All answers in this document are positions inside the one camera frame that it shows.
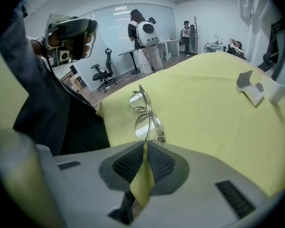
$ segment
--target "black top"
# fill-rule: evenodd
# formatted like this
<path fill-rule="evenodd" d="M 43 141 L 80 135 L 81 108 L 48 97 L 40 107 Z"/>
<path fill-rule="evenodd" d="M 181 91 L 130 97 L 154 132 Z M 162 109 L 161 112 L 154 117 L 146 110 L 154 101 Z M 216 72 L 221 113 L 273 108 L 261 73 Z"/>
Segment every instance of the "black top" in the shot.
<path fill-rule="evenodd" d="M 139 49 L 139 48 L 143 48 L 139 43 L 138 43 L 138 40 L 137 40 L 137 34 L 136 34 L 136 26 L 133 25 L 133 24 L 129 24 L 128 25 L 128 34 L 129 34 L 129 37 L 134 37 L 135 38 L 135 41 L 134 41 L 134 45 L 135 45 L 135 49 Z"/>
<path fill-rule="evenodd" d="M 91 106 L 65 92 L 44 61 L 35 55 L 25 35 L 21 5 L 14 9 L 0 37 L 0 52 L 29 94 L 13 126 L 15 130 L 46 145 L 53 155 L 110 147 L 102 118 Z"/>

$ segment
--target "white backpack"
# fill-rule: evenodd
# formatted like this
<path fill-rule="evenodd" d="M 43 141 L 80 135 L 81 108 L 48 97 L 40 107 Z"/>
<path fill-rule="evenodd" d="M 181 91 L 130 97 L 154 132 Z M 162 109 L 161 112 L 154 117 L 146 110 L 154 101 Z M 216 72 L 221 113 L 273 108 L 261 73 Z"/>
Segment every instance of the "white backpack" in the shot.
<path fill-rule="evenodd" d="M 151 22 L 142 21 L 137 23 L 132 20 L 131 24 L 136 26 L 137 40 L 142 47 L 154 46 L 160 42 L 159 35 Z"/>

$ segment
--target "ceiling light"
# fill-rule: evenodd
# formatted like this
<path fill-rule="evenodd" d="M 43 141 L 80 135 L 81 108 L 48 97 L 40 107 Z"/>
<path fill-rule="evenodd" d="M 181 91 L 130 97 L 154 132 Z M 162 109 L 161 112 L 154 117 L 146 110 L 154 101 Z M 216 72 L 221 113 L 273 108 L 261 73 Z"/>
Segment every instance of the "ceiling light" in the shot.
<path fill-rule="evenodd" d="M 129 37 L 123 36 L 123 37 L 118 37 L 119 40 L 126 40 L 129 39 Z"/>
<path fill-rule="evenodd" d="M 115 19 L 114 21 L 130 20 L 130 18 Z"/>
<path fill-rule="evenodd" d="M 115 8 L 115 10 L 124 10 L 127 9 L 127 7 L 119 7 L 119 8 Z"/>
<path fill-rule="evenodd" d="M 115 14 L 113 14 L 113 15 L 118 15 L 118 14 L 123 14 L 123 13 L 130 13 L 130 11 L 125 11 L 125 12 L 115 13 Z"/>
<path fill-rule="evenodd" d="M 110 27 L 110 28 L 108 28 L 108 29 L 113 29 L 113 28 L 119 27 L 119 26 L 121 26 L 121 25 L 116 25 L 116 26 Z"/>

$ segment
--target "person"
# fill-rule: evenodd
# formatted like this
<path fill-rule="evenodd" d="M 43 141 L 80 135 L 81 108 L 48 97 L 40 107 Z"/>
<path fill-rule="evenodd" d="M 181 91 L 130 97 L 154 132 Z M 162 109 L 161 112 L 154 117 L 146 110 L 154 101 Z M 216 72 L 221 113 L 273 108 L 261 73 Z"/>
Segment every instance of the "person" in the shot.
<path fill-rule="evenodd" d="M 190 35 L 191 35 L 191 30 L 190 30 L 190 27 L 189 27 L 189 21 L 185 21 L 184 22 L 184 28 L 182 29 L 181 31 L 182 33 L 182 40 L 185 44 L 185 54 L 186 56 L 190 56 L 189 55 L 189 38 L 190 38 Z"/>
<path fill-rule="evenodd" d="M 103 119 L 84 97 L 68 88 L 76 99 L 62 88 L 41 58 L 41 44 L 26 37 L 26 14 L 20 3 L 0 36 L 1 55 L 28 92 L 13 128 L 49 147 L 53 155 L 110 147 Z M 52 35 L 49 42 L 55 46 L 59 41 L 55 33 Z"/>
<path fill-rule="evenodd" d="M 228 49 L 228 53 L 235 55 L 236 53 L 240 54 L 242 57 L 245 57 L 245 53 L 242 50 L 242 43 L 239 41 L 230 38 L 230 48 Z"/>
<path fill-rule="evenodd" d="M 137 25 L 146 21 L 140 11 L 134 9 L 131 11 L 131 22 L 128 25 L 128 35 L 131 41 L 134 42 L 134 48 L 137 51 L 139 67 L 144 75 L 152 74 L 163 69 L 161 57 L 157 46 L 142 47 L 137 39 Z"/>

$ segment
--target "glass wall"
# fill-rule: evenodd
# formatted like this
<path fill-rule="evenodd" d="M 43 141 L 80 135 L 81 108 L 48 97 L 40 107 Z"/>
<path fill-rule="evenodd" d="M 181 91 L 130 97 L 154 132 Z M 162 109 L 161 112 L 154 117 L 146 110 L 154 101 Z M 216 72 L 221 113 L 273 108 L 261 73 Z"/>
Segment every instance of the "glass wall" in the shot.
<path fill-rule="evenodd" d="M 100 68 L 103 68 L 105 66 L 105 62 L 105 46 L 100 33 L 97 33 L 91 56 L 73 64 L 91 91 L 96 90 L 102 84 L 99 80 L 93 81 L 93 75 L 97 73 L 97 70 L 94 68 L 91 69 L 91 66 L 99 64 Z"/>
<path fill-rule="evenodd" d="M 106 55 L 102 50 L 110 48 L 112 50 L 113 77 L 134 68 L 130 54 L 118 56 L 121 53 L 134 49 L 134 43 L 130 41 L 128 36 L 128 24 L 131 22 L 130 13 L 133 9 L 138 9 L 145 19 L 149 19 L 150 17 L 155 19 L 156 24 L 154 26 L 159 32 L 161 40 L 176 38 L 175 19 L 172 8 L 153 4 L 123 4 L 95 10 L 86 14 L 86 16 L 97 20 L 99 24 L 98 33 L 101 36 L 96 40 L 102 40 L 101 44 L 104 45 L 101 46 L 101 50 L 94 47 L 93 50 L 97 51 L 97 55 L 94 53 L 92 57 L 101 58 L 99 63 L 101 67 L 104 67 L 101 61 L 103 61 Z"/>
<path fill-rule="evenodd" d="M 112 50 L 111 60 L 121 74 L 134 67 L 129 54 L 119 54 L 134 49 L 133 42 L 128 36 L 128 24 L 130 23 L 130 11 L 127 5 L 117 5 L 93 12 L 99 26 L 98 31 L 106 48 Z"/>
<path fill-rule="evenodd" d="M 176 38 L 175 18 L 172 8 L 155 5 L 157 23 L 159 24 L 161 40 L 180 39 Z"/>

